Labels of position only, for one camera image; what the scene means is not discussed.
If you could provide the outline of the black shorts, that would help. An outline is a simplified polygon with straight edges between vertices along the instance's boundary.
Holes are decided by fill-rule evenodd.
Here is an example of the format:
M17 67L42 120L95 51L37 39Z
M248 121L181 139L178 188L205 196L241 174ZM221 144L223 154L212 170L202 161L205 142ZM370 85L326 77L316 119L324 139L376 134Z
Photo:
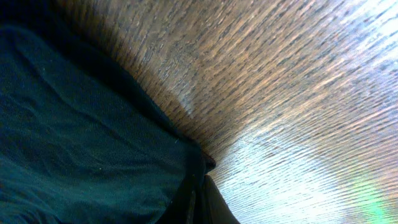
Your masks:
M236 223L214 168L50 1L1 2L2 223Z

